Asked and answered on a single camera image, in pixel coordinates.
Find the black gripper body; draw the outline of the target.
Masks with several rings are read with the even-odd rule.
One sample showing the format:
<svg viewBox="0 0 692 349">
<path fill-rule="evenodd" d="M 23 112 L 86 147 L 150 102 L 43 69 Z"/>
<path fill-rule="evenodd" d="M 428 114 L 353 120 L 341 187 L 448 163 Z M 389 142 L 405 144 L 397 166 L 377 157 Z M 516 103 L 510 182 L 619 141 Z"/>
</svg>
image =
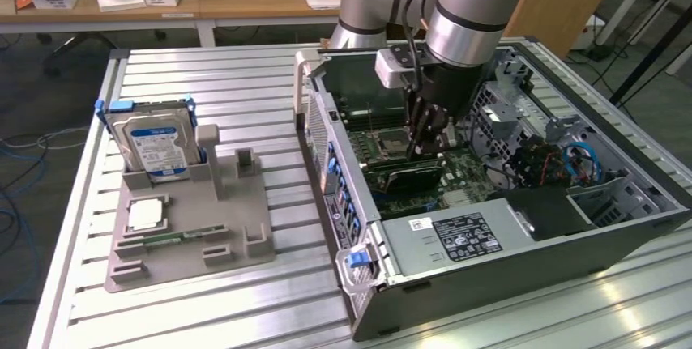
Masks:
<svg viewBox="0 0 692 349">
<path fill-rule="evenodd" d="M 465 117 L 490 68 L 490 63 L 473 67 L 447 64 L 424 66 L 423 89 L 409 93 L 407 112 L 413 112 L 415 103 L 421 98 L 425 104 L 437 105 L 456 119 Z"/>
</svg>

